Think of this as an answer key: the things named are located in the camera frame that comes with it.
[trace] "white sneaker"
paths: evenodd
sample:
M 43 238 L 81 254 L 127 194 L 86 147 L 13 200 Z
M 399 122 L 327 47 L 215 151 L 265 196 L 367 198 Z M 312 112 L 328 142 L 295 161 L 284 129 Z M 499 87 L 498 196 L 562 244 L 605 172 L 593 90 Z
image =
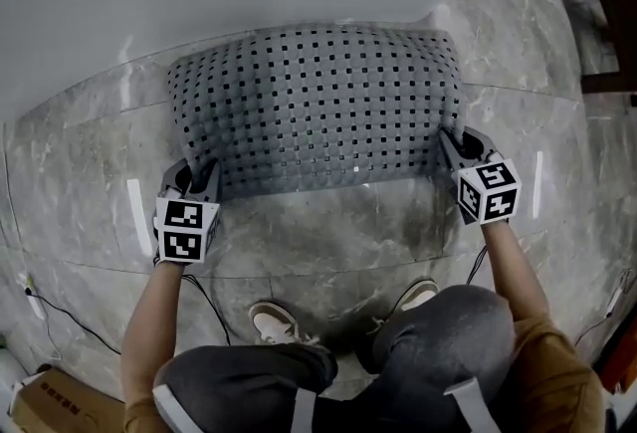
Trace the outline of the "white sneaker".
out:
M 402 294 L 392 314 L 417 308 L 421 304 L 425 304 L 430 299 L 433 299 L 439 291 L 438 285 L 431 279 L 417 281 Z
M 276 304 L 257 302 L 250 308 L 250 319 L 266 344 L 302 342 L 295 318 Z

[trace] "gray woven cushion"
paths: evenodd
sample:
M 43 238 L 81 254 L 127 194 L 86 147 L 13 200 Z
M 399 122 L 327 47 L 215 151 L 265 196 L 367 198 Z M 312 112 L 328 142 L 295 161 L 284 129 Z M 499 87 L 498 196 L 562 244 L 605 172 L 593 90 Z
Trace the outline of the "gray woven cushion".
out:
M 263 30 L 178 60 L 168 86 L 193 174 L 221 159 L 223 199 L 430 175 L 440 126 L 464 129 L 441 31 Z

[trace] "person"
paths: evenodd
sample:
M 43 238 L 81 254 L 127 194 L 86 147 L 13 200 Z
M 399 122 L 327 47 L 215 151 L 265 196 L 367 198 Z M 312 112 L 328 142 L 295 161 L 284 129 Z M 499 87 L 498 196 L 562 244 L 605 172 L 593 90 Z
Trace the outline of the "person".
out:
M 317 397 L 336 376 L 334 357 L 272 303 L 250 309 L 261 344 L 201 346 L 174 356 L 183 268 L 159 263 L 124 336 L 124 431 L 189 430 L 174 417 L 192 431 L 224 433 L 303 426 L 469 431 L 471 418 L 445 391 L 472 378 L 487 417 L 502 431 L 601 431 L 600 382 L 552 324 L 511 227 L 498 221 L 482 230 L 496 293 L 475 286 L 438 293 L 430 280 L 415 283 L 357 350 L 377 377 L 349 401 Z M 168 389 L 168 404 L 157 406 L 164 402 L 157 389 Z

